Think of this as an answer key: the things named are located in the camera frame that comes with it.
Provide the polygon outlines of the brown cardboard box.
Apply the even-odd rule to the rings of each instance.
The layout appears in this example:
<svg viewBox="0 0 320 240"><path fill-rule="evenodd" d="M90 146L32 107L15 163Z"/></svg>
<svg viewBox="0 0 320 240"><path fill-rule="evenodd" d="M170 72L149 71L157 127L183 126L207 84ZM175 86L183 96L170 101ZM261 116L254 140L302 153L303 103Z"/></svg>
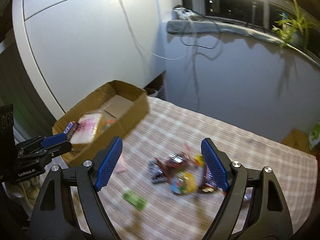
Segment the brown cardboard box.
<svg viewBox="0 0 320 240"><path fill-rule="evenodd" d="M72 144L72 150L62 155L69 167L93 159L105 149L115 136L123 139L149 112L147 92L129 83L114 80L97 88L53 126L53 133L61 133L69 122L79 122L85 114L101 113L104 123L101 133L90 144Z"/></svg>

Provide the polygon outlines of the clear bag dark snack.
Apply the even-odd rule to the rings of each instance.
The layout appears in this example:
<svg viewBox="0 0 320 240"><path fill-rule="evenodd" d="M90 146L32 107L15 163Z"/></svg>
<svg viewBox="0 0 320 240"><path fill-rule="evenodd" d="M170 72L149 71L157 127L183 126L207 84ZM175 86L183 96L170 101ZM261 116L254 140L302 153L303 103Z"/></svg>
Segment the clear bag dark snack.
<svg viewBox="0 0 320 240"><path fill-rule="evenodd" d="M167 181L170 182L171 178L177 172L185 171L190 164L189 155L184 152L169 155L168 159L161 161L160 159L155 159L157 165L162 169L164 176Z"/></svg>

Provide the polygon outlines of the egg-shaped orange white candy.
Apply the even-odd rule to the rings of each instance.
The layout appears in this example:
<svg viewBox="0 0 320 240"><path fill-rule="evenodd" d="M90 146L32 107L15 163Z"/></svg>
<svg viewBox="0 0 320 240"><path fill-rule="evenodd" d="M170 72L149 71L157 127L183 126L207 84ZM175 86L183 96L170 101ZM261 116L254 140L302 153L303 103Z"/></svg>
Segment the egg-shaped orange white candy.
<svg viewBox="0 0 320 240"><path fill-rule="evenodd" d="M170 188L173 193L178 195L193 193L197 190L196 179L189 172L177 172L171 179Z"/></svg>

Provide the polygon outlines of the yellow snack packet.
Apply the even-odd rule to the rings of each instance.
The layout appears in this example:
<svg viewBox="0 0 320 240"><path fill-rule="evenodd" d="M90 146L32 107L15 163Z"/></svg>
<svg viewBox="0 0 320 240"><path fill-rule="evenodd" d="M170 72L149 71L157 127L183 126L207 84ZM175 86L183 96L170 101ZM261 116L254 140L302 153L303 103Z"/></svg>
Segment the yellow snack packet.
<svg viewBox="0 0 320 240"><path fill-rule="evenodd" d="M195 155L194 162L197 166L204 167L205 161L204 161L204 157L202 155L199 155L199 154Z"/></svg>

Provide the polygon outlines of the white power strip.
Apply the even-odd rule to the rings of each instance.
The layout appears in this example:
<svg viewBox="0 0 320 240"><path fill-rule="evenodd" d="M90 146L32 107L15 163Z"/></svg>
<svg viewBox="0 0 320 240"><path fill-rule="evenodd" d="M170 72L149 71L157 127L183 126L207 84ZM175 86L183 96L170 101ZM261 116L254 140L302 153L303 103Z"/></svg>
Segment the white power strip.
<svg viewBox="0 0 320 240"><path fill-rule="evenodd" d="M176 18L178 20L195 20L198 17L197 13L185 8L182 5L173 7L173 11L176 14Z"/></svg>

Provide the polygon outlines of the white cabinet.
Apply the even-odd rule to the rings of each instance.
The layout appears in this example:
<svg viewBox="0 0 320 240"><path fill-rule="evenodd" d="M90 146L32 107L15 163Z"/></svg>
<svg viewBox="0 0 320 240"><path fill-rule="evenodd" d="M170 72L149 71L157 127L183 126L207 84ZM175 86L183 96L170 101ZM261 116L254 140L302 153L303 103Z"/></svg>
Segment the white cabinet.
<svg viewBox="0 0 320 240"><path fill-rule="evenodd" d="M56 119L101 85L143 88L165 71L165 24L181 0L12 0L18 52Z"/></svg>

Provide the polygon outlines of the packaged toast bread slice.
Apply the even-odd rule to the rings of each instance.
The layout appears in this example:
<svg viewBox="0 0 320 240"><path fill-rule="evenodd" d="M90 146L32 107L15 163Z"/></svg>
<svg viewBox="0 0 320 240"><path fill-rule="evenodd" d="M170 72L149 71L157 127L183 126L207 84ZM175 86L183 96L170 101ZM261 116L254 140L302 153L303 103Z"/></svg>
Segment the packaged toast bread slice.
<svg viewBox="0 0 320 240"><path fill-rule="evenodd" d="M104 123L101 113L85 114L79 119L79 126L71 137L72 144L90 144L100 135Z"/></svg>

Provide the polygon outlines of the Snickers bar brown wrapper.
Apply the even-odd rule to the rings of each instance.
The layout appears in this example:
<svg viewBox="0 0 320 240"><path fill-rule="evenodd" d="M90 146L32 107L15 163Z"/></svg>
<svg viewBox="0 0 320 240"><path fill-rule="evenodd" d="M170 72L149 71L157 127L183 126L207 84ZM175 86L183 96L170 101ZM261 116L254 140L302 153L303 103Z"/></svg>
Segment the Snickers bar brown wrapper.
<svg viewBox="0 0 320 240"><path fill-rule="evenodd" d="M213 176L207 166L207 164L203 167L203 173L201 177L200 185L198 186L198 192L202 194L216 193L219 191Z"/></svg>

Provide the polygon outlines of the black white snack packet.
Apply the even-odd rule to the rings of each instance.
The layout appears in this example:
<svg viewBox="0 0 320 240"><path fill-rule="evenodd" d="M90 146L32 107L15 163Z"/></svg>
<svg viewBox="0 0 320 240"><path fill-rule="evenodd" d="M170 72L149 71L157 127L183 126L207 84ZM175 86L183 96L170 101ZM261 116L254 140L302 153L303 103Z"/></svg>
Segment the black white snack packet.
<svg viewBox="0 0 320 240"><path fill-rule="evenodd" d="M167 178L165 177L162 168L157 164L157 161L150 161L148 163L148 169L153 184L165 183L167 181Z"/></svg>

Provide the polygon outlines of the grey windowsill mat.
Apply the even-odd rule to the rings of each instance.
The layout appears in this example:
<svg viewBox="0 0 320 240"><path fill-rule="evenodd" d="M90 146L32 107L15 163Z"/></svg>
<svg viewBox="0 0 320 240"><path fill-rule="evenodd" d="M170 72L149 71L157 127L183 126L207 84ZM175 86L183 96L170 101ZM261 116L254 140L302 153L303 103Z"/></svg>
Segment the grey windowsill mat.
<svg viewBox="0 0 320 240"><path fill-rule="evenodd" d="M212 22L212 21L191 21L170 20L167 22L167 32L170 35L189 35L193 33L192 25L197 34L219 34L228 33L242 37L251 37L261 42L268 42L279 46L285 43L275 36L266 34L251 28L242 27L235 24Z"/></svg>

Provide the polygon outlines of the green tissue box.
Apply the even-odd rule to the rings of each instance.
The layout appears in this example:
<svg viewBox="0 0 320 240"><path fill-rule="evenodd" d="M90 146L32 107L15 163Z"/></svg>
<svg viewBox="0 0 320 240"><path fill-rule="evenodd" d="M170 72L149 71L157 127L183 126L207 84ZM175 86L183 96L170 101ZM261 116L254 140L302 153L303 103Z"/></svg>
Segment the green tissue box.
<svg viewBox="0 0 320 240"><path fill-rule="evenodd" d="M314 150L319 145L320 122L318 121L308 136L309 150Z"/></svg>

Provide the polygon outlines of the green potted plant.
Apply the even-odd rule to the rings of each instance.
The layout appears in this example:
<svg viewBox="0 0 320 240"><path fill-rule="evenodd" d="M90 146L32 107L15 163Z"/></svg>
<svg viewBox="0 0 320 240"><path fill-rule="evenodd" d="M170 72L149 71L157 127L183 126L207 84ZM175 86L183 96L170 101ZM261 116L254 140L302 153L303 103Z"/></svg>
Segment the green potted plant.
<svg viewBox="0 0 320 240"><path fill-rule="evenodd" d="M319 24L310 22L306 19L302 8L298 5L296 0L292 0L294 4L294 16L280 14L280 19L275 21L276 25L272 26L272 31L285 43L298 44L295 42L295 37L299 37L302 41L302 48L304 53L308 52L308 44L310 38L310 29L317 31Z"/></svg>

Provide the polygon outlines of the green small snack packet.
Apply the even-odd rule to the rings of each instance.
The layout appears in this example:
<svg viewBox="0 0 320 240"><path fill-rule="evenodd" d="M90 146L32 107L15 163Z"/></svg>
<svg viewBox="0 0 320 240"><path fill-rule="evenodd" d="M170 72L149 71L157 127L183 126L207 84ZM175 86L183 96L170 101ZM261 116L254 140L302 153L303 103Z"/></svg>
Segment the green small snack packet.
<svg viewBox="0 0 320 240"><path fill-rule="evenodd" d="M131 189L126 189L122 195L122 198L139 211L142 211L147 204L147 200L145 198L136 194Z"/></svg>

